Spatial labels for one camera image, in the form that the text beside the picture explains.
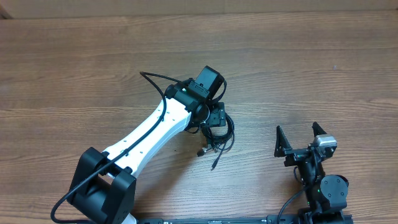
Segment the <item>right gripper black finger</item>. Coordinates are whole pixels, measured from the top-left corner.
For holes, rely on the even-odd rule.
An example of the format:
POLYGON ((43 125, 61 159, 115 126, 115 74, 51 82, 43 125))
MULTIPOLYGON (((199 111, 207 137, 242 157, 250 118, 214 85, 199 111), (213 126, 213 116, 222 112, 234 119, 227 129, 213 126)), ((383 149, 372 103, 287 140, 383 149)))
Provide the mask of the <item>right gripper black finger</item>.
POLYGON ((286 152, 291 150, 292 147, 288 142, 282 128, 280 126, 276 127, 276 143, 275 143, 275 157, 284 157, 286 152))
POLYGON ((327 134, 327 132, 316 121, 313 122, 312 129, 313 129, 313 135, 315 137, 327 134))

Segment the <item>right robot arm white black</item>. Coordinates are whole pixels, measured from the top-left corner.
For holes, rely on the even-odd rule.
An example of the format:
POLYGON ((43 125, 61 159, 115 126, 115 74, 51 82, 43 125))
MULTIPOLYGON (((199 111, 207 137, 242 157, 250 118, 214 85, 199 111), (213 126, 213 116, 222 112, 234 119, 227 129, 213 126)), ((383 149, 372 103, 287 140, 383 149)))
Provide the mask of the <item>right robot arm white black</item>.
POLYGON ((317 123, 312 124, 314 140, 306 148, 294 149, 282 128, 276 127, 275 157, 283 157, 286 167, 294 168, 294 177, 302 189, 286 201, 279 210, 276 223, 353 223, 345 215, 349 181, 342 175, 327 175, 322 162, 331 158, 338 146, 337 140, 317 123), (287 206, 305 194, 307 207, 296 215, 284 215, 287 206))

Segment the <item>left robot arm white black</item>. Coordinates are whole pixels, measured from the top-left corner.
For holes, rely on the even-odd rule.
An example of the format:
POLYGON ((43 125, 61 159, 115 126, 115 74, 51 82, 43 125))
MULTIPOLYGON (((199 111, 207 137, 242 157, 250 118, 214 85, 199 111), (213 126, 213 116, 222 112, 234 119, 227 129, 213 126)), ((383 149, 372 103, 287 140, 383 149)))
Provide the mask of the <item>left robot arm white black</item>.
POLYGON ((226 124, 224 77, 205 66, 196 78, 174 80, 155 111, 122 140, 80 157, 65 200, 80 211, 83 223, 137 223, 131 215, 139 174, 175 135, 191 128, 226 124))

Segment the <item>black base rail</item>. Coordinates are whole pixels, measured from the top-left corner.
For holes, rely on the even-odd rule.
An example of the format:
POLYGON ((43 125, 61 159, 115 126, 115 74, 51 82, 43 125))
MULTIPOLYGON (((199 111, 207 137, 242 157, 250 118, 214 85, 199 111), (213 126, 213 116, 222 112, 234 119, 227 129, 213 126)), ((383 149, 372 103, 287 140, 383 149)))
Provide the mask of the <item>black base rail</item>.
MULTIPOLYGON (((278 215, 268 215, 266 217, 256 218, 188 218, 188 219, 168 219, 161 218, 141 218, 137 224, 277 224, 278 215)), ((351 215, 345 215, 344 218, 324 215, 313 217, 312 223, 332 223, 332 224, 353 224, 351 215)))

